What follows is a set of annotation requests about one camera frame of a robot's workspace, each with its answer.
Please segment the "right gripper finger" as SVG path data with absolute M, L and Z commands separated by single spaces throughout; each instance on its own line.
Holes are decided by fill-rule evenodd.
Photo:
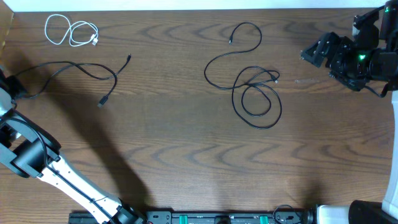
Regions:
M 334 32 L 327 32 L 319 37 L 314 44 L 301 51 L 303 59 L 333 58 L 341 42 L 340 36 Z
M 327 58 L 328 55 L 327 54 L 323 54 L 323 53 L 303 53 L 303 59 L 306 60 L 307 62 L 309 62 L 310 64 L 316 66 L 317 68 L 320 68 L 324 59 Z

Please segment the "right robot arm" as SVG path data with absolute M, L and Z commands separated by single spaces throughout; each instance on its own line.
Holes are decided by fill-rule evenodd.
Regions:
M 378 97 L 392 93 L 397 109 L 397 1 L 387 1 L 353 19 L 353 38 L 334 32 L 322 35 L 300 54 L 316 67 L 325 65 L 330 76 L 353 91 L 370 81 L 385 82 Z M 387 191 L 381 202 L 355 200 L 347 206 L 317 205 L 301 217 L 302 223 L 397 223 L 397 146 L 393 146 Z

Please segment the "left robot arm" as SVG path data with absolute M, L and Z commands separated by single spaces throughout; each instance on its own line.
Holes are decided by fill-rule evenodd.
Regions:
M 16 110 L 25 89 L 1 75 L 1 164 L 23 178 L 37 178 L 84 207 L 96 223 L 145 223 L 146 217 L 76 170 L 48 132 Z

